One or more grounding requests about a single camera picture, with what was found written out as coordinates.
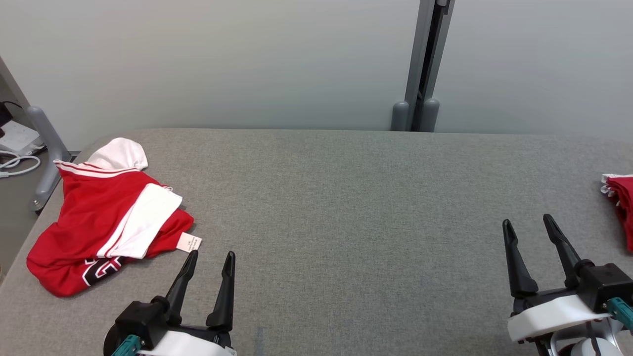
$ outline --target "white cable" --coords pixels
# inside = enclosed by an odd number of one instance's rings
[[[9,151],[0,151],[0,155],[9,155],[9,156],[15,157],[6,163],[0,163],[0,169],[13,168],[17,166],[18,164],[20,164],[20,161],[22,160],[36,160],[37,161],[37,163],[34,164],[33,167],[26,168],[25,170],[21,170],[19,172],[3,172],[2,170],[0,170],[0,178],[6,178],[6,177],[11,177],[12,175],[29,173],[33,169],[39,167],[39,165],[42,163],[42,161],[40,161],[40,159],[36,156],[18,156],[15,153],[9,152]]]

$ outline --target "red jersey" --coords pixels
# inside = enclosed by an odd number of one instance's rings
[[[56,296],[71,296],[131,259],[176,249],[194,219],[182,198],[143,169],[140,144],[116,138],[80,164],[55,161],[63,179],[60,217],[27,257],[29,271]]]

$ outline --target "gray leg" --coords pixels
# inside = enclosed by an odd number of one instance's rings
[[[392,131],[409,131],[406,126],[407,116],[409,115],[409,103],[406,101],[398,101],[394,104],[391,113],[391,130]]]
[[[29,106],[27,115],[33,122],[35,129],[40,134],[44,144],[48,147],[48,163],[46,171],[35,189],[35,194],[28,204],[28,208],[32,212],[39,212],[51,197],[55,186],[60,181],[60,173],[55,167],[53,160],[62,160],[69,162],[70,153],[61,142],[61,138],[53,128],[53,125],[44,114],[44,111],[37,106]]]
[[[435,98],[430,98],[422,103],[422,114],[420,115],[420,132],[435,132],[437,112],[439,112],[439,100]]]

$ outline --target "gray table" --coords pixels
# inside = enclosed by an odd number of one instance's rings
[[[599,192],[600,174],[633,173],[631,144],[320,130],[122,136],[143,145],[146,172],[184,197],[204,239],[184,322],[204,324],[226,253],[237,254],[240,356],[536,355],[506,333],[505,218],[542,289],[563,285],[543,213],[582,257],[633,275],[613,205]],[[116,316],[165,293],[186,257],[167,253],[73,298],[53,297],[25,257],[56,220],[61,193],[0,286],[0,355],[98,355]]]

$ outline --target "teal connector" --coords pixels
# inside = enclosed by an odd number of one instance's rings
[[[128,335],[112,356],[136,356],[136,352],[140,349],[141,338],[136,335]]]
[[[633,309],[621,298],[612,298],[606,304],[606,308],[615,320],[621,322],[630,331],[633,331]]]

